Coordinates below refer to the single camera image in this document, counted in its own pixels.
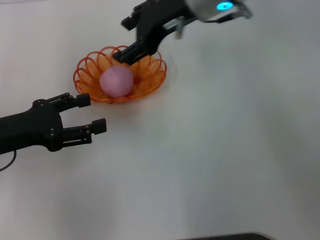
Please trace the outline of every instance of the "pink ball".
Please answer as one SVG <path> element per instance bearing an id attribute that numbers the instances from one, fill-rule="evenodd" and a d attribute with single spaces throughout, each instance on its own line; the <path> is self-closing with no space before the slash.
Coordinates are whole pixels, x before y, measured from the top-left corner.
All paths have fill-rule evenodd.
<path id="1" fill-rule="evenodd" d="M 126 97 L 134 88 L 134 75 L 126 66 L 109 67 L 100 77 L 100 87 L 111 98 Z"/>

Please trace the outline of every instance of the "white table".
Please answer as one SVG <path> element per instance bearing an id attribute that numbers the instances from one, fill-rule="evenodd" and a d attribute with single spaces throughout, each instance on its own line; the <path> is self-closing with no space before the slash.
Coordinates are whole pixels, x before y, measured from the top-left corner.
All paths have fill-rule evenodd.
<path id="1" fill-rule="evenodd" d="M 81 58 L 133 43 L 120 22 L 139 3 L 0 5 L 0 116 L 76 95 Z M 65 127 L 107 119 L 93 144 L 19 150 L 0 173 L 0 239 L 319 239 L 320 1 L 248 3 L 252 20 L 167 37 L 153 96 L 64 113 Z"/>

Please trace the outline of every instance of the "orange wire basket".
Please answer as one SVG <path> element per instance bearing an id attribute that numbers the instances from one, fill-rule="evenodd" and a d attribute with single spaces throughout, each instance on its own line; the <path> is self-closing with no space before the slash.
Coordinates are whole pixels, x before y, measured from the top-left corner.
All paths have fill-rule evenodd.
<path id="1" fill-rule="evenodd" d="M 166 79 L 167 64 L 161 54 L 146 56 L 132 66 L 121 64 L 112 55 L 127 46 L 107 46 L 101 51 L 89 53 L 77 65 L 73 74 L 73 82 L 80 94 L 90 94 L 93 101 L 99 103 L 116 104 L 142 99 L 155 92 Z M 129 96 L 111 98 L 100 88 L 100 76 L 112 66 L 124 65 L 131 69 L 134 77 L 133 91 Z"/>

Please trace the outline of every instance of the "blue led light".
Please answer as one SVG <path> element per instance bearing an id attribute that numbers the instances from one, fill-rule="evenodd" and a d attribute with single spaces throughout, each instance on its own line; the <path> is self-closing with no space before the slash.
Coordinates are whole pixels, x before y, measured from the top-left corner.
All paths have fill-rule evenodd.
<path id="1" fill-rule="evenodd" d="M 216 9 L 220 10 L 220 11 L 225 11 L 225 10 L 229 10 L 232 9 L 234 7 L 234 4 L 230 1 L 223 1 L 221 3 L 218 4 L 218 6 L 216 6 Z"/>

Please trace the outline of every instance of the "black cable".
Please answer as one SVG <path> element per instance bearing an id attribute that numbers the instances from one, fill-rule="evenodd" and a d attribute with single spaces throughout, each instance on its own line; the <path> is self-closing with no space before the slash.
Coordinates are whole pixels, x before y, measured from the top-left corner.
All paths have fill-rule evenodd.
<path id="1" fill-rule="evenodd" d="M 5 167 L 3 167 L 3 168 L 0 168 L 0 172 L 2 172 L 3 170 L 6 170 L 8 167 L 10 167 L 10 166 L 14 163 L 14 161 L 16 160 L 16 158 L 17 158 L 17 151 L 14 150 L 14 152 L 13 152 L 13 158 L 12 158 L 11 162 L 9 162 L 7 166 L 5 166 Z"/>

